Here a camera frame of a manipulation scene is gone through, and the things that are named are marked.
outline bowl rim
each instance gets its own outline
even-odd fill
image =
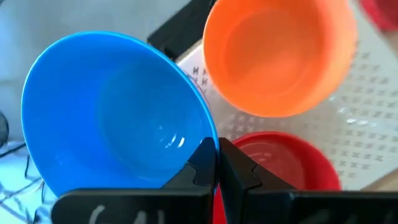
[[[333,188],[337,188],[339,190],[342,189],[340,178],[338,177],[337,171],[334,165],[328,160],[327,156],[324,155],[324,153],[321,150],[319,150],[316,146],[298,136],[289,133],[283,133],[280,131],[260,131],[260,132],[245,134],[244,136],[241,136],[240,138],[233,140],[232,143],[236,147],[241,147],[242,145],[245,145],[247,142],[257,141],[260,139],[264,139],[264,137],[269,137],[269,136],[271,137],[278,136],[284,139],[289,139],[291,141],[299,142],[301,145],[304,145],[306,149],[311,151],[312,154],[316,154],[317,157],[319,159],[322,159],[324,164],[326,164],[330,168],[330,172],[332,173],[333,178],[337,180],[337,183],[335,186],[333,186]]]
[[[24,86],[23,86],[23,89],[22,89],[22,96],[21,96],[21,124],[22,124],[22,132],[23,132],[23,135],[24,135],[24,138],[25,138],[26,148],[27,148],[29,154],[31,155],[31,158],[32,158],[34,164],[36,165],[37,170],[39,171],[40,175],[45,173],[45,172],[43,172],[42,166],[35,162],[35,158],[37,156],[40,157],[40,153],[39,153],[39,151],[32,151],[29,148],[29,142],[31,142],[30,141],[31,135],[29,133],[31,133],[33,131],[32,130],[33,127],[27,127],[27,125],[24,122],[25,121],[24,117],[25,117],[25,113],[26,113],[26,108],[24,106],[25,105],[24,96],[29,94],[29,90],[27,90],[26,87],[29,86],[29,80],[31,79],[32,71],[34,70],[35,66],[38,64],[38,62],[42,59],[42,57],[44,55],[49,54],[54,49],[54,47],[56,47],[59,44],[63,44],[66,41],[69,41],[71,39],[76,39],[76,38],[79,38],[79,37],[82,37],[82,36],[88,36],[88,35],[107,35],[107,36],[112,36],[112,37],[116,37],[116,38],[122,38],[122,39],[125,39],[125,40],[128,40],[128,41],[131,41],[132,44],[136,44],[136,45],[139,45],[140,47],[143,47],[145,50],[147,50],[151,54],[155,54],[157,57],[160,57],[162,60],[167,62],[168,65],[171,66],[180,75],[181,78],[183,78],[183,80],[187,83],[187,85],[190,87],[190,89],[195,93],[195,96],[199,99],[201,107],[204,109],[206,118],[209,121],[211,132],[212,132],[212,136],[211,137],[215,141],[217,153],[219,152],[220,146],[219,146],[219,142],[218,142],[218,133],[217,133],[217,130],[216,130],[216,125],[215,125],[213,117],[212,117],[212,115],[210,113],[210,109],[209,109],[205,99],[203,98],[204,96],[201,95],[199,90],[195,87],[195,85],[192,83],[192,81],[187,77],[186,73],[177,64],[175,64],[173,61],[171,61],[168,57],[166,57],[159,50],[155,49],[154,47],[146,44],[145,42],[143,42],[143,41],[141,41],[141,40],[139,40],[139,39],[137,39],[135,37],[131,37],[131,36],[128,36],[126,34],[121,34],[121,33],[112,32],[112,31],[91,30],[91,31],[77,32],[77,33],[74,33],[74,34],[67,35],[65,37],[62,37],[61,39],[58,39],[57,41],[55,41],[54,43],[52,43],[51,45],[46,47],[45,50],[43,52],[41,52],[39,54],[39,56],[35,59],[34,63],[30,67],[30,69],[29,69],[29,71],[27,73],[27,76],[25,78]],[[44,181],[46,181],[46,184],[54,192],[54,194],[56,196],[59,197],[61,194],[65,193],[65,192],[60,192],[58,190],[59,189],[58,186],[60,184],[54,184],[53,181],[51,181],[51,179],[54,179],[53,177],[43,177],[42,176],[42,178],[44,179]]]
[[[225,2],[229,1],[229,0],[218,0],[217,2],[215,2],[213,8],[211,9],[209,16],[207,17],[206,20],[206,24],[205,24],[205,28],[204,28],[204,33],[203,33],[203,53],[202,53],[202,57],[203,57],[203,61],[205,64],[205,69],[208,71],[209,77],[213,80],[213,84],[215,86],[215,89],[217,90],[217,92],[231,105],[233,105],[236,108],[239,108],[240,110],[249,113],[251,115],[254,116],[260,116],[260,117],[270,117],[270,118],[284,118],[284,117],[289,117],[289,116],[294,116],[294,115],[298,115],[301,113],[304,113],[310,109],[312,109],[313,107],[315,107],[317,104],[319,104],[320,102],[322,102],[323,100],[327,99],[328,96],[330,96],[331,94],[333,94],[333,92],[343,83],[346,74],[349,72],[349,68],[351,65],[351,62],[354,59],[354,53],[356,51],[356,46],[355,46],[355,42],[358,40],[358,30],[357,30],[357,25],[356,25],[356,21],[354,18],[354,12],[351,9],[351,6],[349,4],[348,1],[329,1],[329,0],[312,0],[314,2],[314,5],[318,8],[319,12],[318,13],[318,17],[320,20],[320,24],[322,25],[322,29],[323,32],[325,34],[332,34],[335,35],[335,33],[341,33],[339,36],[344,36],[344,43],[348,43],[348,42],[353,42],[352,43],[352,47],[350,49],[347,50],[347,54],[350,55],[349,57],[346,57],[346,54],[344,54],[343,56],[343,60],[339,60],[339,65],[338,69],[335,69],[337,72],[341,72],[343,73],[342,75],[340,75],[339,79],[335,80],[333,83],[334,85],[330,85],[328,86],[328,91],[327,94],[326,92],[324,94],[314,94],[317,93],[317,89],[315,88],[308,94],[308,97],[302,98],[301,99],[301,104],[300,105],[296,105],[295,107],[292,107],[291,110],[287,110],[287,111],[283,111],[283,112],[273,112],[270,113],[268,111],[264,111],[264,110],[259,110],[259,109],[253,109],[252,106],[250,106],[250,108],[248,108],[247,106],[242,106],[242,100],[236,99],[236,97],[234,97],[233,95],[230,95],[229,93],[227,93],[227,91],[225,91],[225,87],[221,87],[223,85],[218,85],[217,83],[220,82],[214,82],[214,74],[212,75],[212,72],[209,69],[208,63],[207,63],[207,59],[206,59],[206,52],[208,47],[206,47],[206,43],[208,43],[208,41],[206,41],[208,38],[208,34],[209,33],[209,26],[211,24],[211,20],[212,18],[214,18],[214,14],[219,13],[220,8],[221,7],[225,7]],[[327,8],[328,5],[332,4],[339,6],[340,8],[344,9],[343,12],[335,12],[335,11],[331,11],[329,8]],[[340,28],[337,26],[338,21],[341,21],[341,17],[344,17],[346,19],[346,26],[347,27],[352,27],[352,29],[350,29],[349,34],[337,31],[340,30]],[[323,37],[323,41],[326,43],[328,42],[329,45],[330,43],[332,43],[332,47],[329,47],[328,49],[332,49],[332,50],[325,50],[325,54],[323,56],[323,58],[321,59],[321,64],[322,64],[322,69],[324,71],[324,73],[329,73],[329,69],[330,67],[334,67],[335,66],[335,62],[334,60],[336,60],[336,56],[334,55],[334,47],[336,47],[336,43],[337,41],[332,40],[331,38],[328,37]]]

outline orange bowl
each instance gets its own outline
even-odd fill
[[[302,113],[343,81],[355,52],[347,1],[218,0],[203,34],[219,93],[265,117]]]

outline white surface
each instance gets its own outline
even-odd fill
[[[21,145],[21,143],[23,142],[9,142],[0,148],[0,154]],[[33,220],[34,213],[38,209],[40,223],[50,223],[50,208],[55,202],[56,196],[46,185],[42,185],[43,180],[31,159],[29,159],[29,165],[27,164],[28,155],[26,147],[23,147],[0,159],[0,204],[4,202],[3,205],[28,220]],[[44,203],[42,203],[42,191],[44,191]],[[0,223],[9,224],[9,222],[2,221]]]
[[[179,65],[205,92],[222,137],[283,131],[321,149],[347,190],[359,190],[398,168],[398,60],[378,31],[352,2],[358,51],[341,88],[316,108],[290,118],[251,116],[233,108],[214,90],[198,46]]]
[[[10,139],[23,140],[21,95],[36,57],[83,30],[111,30],[145,40],[188,0],[5,0],[0,5],[0,111]]]
[[[7,223],[7,224],[24,224],[25,223],[22,220],[19,220],[18,218],[16,218],[14,215],[11,215],[10,213],[8,213],[3,208],[0,208],[0,217],[1,217],[2,222]]]

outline dish rack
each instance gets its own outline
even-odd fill
[[[204,93],[221,137],[236,139],[256,131],[298,135],[332,161],[345,190],[361,190],[398,168],[398,60],[356,1],[350,3],[359,40],[349,75],[334,94],[304,114],[260,118],[229,105],[215,91],[204,69],[201,44],[178,64]],[[0,102],[8,99],[0,95]],[[0,212],[10,213],[21,223],[50,223],[55,200],[25,143],[5,143],[0,148]]]

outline red bowl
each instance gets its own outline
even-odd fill
[[[285,133],[243,136],[234,145],[279,178],[299,190],[341,190],[329,160],[308,142]]]
[[[223,197],[221,196],[220,185],[217,186],[213,202],[213,224],[226,224]]]
[[[398,30],[397,0],[361,0],[360,2],[379,29],[385,31]]]

